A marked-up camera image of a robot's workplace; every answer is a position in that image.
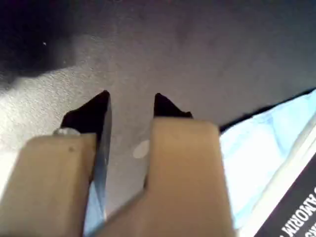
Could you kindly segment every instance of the gray surface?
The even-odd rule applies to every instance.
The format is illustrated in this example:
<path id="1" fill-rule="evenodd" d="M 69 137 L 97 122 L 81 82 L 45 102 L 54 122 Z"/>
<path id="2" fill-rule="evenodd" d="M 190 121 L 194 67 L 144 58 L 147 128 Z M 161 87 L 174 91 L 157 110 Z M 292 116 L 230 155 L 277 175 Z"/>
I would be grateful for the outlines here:
<path id="1" fill-rule="evenodd" d="M 0 151 L 51 133 L 65 112 L 108 90 L 112 212 L 142 188 L 146 161 L 132 153 L 149 137 L 155 93 L 223 124 L 316 86 L 315 6 L 265 2 L 78 1 L 60 24 L 66 34 L 34 39 L 57 58 L 53 71 L 26 78 L 2 67 Z"/>

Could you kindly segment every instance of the white lettering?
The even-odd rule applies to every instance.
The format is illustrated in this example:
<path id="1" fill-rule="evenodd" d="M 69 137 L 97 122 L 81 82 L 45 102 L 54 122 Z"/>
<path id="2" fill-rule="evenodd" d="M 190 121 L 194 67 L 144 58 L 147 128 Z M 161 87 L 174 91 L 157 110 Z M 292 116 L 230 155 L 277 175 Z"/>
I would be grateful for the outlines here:
<path id="1" fill-rule="evenodd" d="M 292 215 L 290 221 L 292 221 L 296 226 L 301 227 L 304 224 L 304 221 L 298 219 L 296 215 Z"/>
<path id="2" fill-rule="evenodd" d="M 292 229 L 289 224 L 285 224 L 282 230 L 286 232 L 290 237 L 293 237 L 293 235 L 297 232 L 297 230 Z"/>
<path id="3" fill-rule="evenodd" d="M 308 202 L 310 202 L 310 203 L 312 203 L 312 204 L 316 205 L 316 198 L 314 197 L 314 195 L 313 195 L 313 194 L 310 194 L 310 195 L 309 195 L 309 197 L 308 197 L 308 198 L 306 198 L 306 200 L 305 200 L 305 201 L 308 201 Z"/>
<path id="4" fill-rule="evenodd" d="M 303 202 L 303 205 L 300 206 L 300 209 L 305 211 L 309 216 L 313 214 L 314 211 L 316 211 L 316 208 L 312 207 L 307 201 Z"/>

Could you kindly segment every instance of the speckled gray surface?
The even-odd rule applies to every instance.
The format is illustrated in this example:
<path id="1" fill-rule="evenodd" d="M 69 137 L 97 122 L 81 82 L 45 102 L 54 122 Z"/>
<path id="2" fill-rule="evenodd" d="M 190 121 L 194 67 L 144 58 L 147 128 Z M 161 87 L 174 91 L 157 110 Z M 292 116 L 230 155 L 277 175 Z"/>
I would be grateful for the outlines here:
<path id="1" fill-rule="evenodd" d="M 1 68 L 0 151 L 51 133 L 65 112 L 108 90 L 111 213 L 142 188 L 146 161 L 132 154 L 149 137 L 155 93 L 197 119 L 223 124 L 316 86 L 314 3 L 238 2 L 98 0 L 67 6 L 60 23 L 67 33 L 36 39 L 43 52 L 54 44 L 53 70 L 25 77 L 7 64 Z"/>

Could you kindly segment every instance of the beige plastic arm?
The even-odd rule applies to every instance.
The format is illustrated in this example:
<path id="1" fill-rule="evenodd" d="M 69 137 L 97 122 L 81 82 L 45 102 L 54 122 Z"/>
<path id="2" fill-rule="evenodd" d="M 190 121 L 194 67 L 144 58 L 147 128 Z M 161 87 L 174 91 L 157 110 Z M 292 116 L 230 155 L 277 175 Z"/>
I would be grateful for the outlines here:
<path id="1" fill-rule="evenodd" d="M 82 235 L 95 135 L 43 136 L 21 150 L 0 202 L 0 236 Z"/>
<path id="2" fill-rule="evenodd" d="M 31 140 L 0 204 L 0 236 L 79 237 L 94 139 Z M 217 128 L 154 119 L 146 189 L 98 237 L 232 237 Z"/>
<path id="3" fill-rule="evenodd" d="M 155 119 L 146 189 L 98 237 L 234 235 L 217 127 Z"/>

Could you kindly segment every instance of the table surface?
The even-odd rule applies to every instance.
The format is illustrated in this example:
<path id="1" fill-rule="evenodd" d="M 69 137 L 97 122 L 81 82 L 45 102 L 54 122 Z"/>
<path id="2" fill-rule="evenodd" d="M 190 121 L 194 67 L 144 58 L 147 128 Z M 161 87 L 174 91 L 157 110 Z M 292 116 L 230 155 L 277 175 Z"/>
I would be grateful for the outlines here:
<path id="1" fill-rule="evenodd" d="M 147 159 L 133 151 L 149 138 L 156 93 L 224 124 L 316 86 L 315 3 L 286 2 L 1 3 L 1 164 L 108 90 L 113 212 L 143 187 Z"/>

